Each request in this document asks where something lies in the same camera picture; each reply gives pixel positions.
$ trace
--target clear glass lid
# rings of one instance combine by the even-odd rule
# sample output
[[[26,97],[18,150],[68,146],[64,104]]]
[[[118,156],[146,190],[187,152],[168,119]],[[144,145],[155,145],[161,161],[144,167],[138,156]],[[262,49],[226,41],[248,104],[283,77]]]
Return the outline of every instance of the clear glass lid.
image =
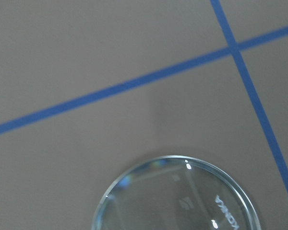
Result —
[[[260,230],[237,183],[195,158],[151,159],[121,175],[102,197],[92,230]]]

